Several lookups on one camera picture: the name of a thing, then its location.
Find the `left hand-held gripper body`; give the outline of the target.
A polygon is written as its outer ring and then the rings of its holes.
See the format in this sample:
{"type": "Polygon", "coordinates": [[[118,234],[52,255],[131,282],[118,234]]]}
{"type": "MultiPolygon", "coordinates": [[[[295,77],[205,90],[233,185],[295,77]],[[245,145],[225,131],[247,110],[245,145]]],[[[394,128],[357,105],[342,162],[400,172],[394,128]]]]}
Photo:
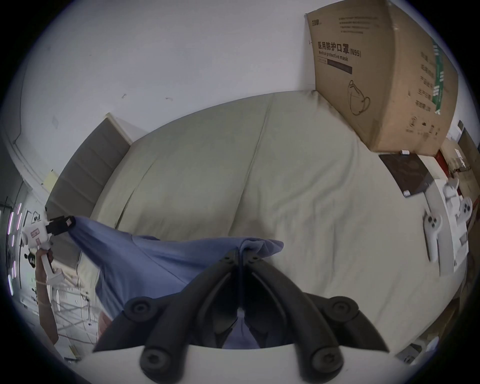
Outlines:
{"type": "MultiPolygon", "coordinates": [[[[65,219],[57,218],[52,221],[38,221],[30,226],[24,226],[21,238],[28,248],[43,249],[46,252],[52,247],[52,237],[65,232],[65,219]]],[[[59,285],[65,279],[62,269],[53,270],[45,253],[41,256],[41,263],[45,272],[45,284],[48,286],[59,285]]]]}

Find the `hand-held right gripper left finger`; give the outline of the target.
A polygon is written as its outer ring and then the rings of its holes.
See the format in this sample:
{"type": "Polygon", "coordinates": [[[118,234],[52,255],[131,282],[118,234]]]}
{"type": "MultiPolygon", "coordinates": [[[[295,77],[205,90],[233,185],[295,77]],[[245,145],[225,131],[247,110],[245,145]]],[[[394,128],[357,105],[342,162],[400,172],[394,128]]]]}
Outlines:
{"type": "Polygon", "coordinates": [[[190,344],[220,349],[238,324],[239,251],[227,252],[182,291],[130,299],[94,352],[143,346],[139,365],[149,379],[181,379],[190,344]]]}

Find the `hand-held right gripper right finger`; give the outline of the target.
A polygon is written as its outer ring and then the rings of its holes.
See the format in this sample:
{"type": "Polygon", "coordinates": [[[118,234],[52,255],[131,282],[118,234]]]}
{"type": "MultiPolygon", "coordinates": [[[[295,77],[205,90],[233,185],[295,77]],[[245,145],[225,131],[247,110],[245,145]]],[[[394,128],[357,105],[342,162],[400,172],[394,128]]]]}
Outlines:
{"type": "Polygon", "coordinates": [[[344,366],[340,347],[389,352],[373,323],[350,297],[303,292],[252,251],[243,255],[245,321],[261,348],[293,343],[302,379],[334,379],[344,366]]]}

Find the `person's left hand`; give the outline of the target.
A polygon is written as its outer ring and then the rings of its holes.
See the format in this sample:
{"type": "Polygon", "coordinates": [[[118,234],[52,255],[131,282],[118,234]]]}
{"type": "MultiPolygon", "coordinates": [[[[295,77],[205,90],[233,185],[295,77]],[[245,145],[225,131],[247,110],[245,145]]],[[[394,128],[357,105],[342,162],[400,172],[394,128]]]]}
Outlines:
{"type": "Polygon", "coordinates": [[[35,253],[35,276],[37,279],[46,279],[47,273],[52,272],[51,262],[53,261],[52,249],[38,249],[35,253]],[[43,256],[46,256],[48,267],[45,269],[43,256]]]}

